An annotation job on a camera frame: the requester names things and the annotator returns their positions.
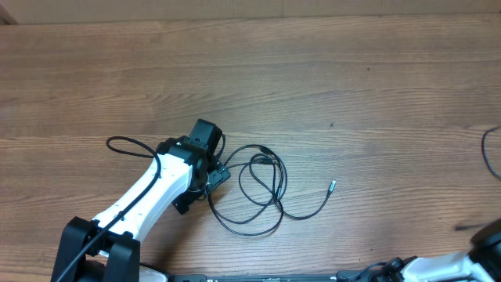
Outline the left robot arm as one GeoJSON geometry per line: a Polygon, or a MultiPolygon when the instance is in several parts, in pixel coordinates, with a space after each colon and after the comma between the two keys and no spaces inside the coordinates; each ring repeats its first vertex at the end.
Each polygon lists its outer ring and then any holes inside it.
{"type": "Polygon", "coordinates": [[[140,262],[142,242],[168,206],[184,214],[227,180],[216,151],[223,139],[216,124],[200,119],[188,136],[149,149],[150,166],[119,200],[92,220],[67,223],[51,279],[167,281],[167,273],[140,262]]]}

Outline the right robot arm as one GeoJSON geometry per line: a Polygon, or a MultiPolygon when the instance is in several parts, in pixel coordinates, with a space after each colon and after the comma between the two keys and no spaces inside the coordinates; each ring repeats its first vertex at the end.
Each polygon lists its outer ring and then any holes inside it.
{"type": "Polygon", "coordinates": [[[500,221],[470,239],[472,248],[435,257],[393,258],[369,277],[370,282],[500,282],[500,221]]]}

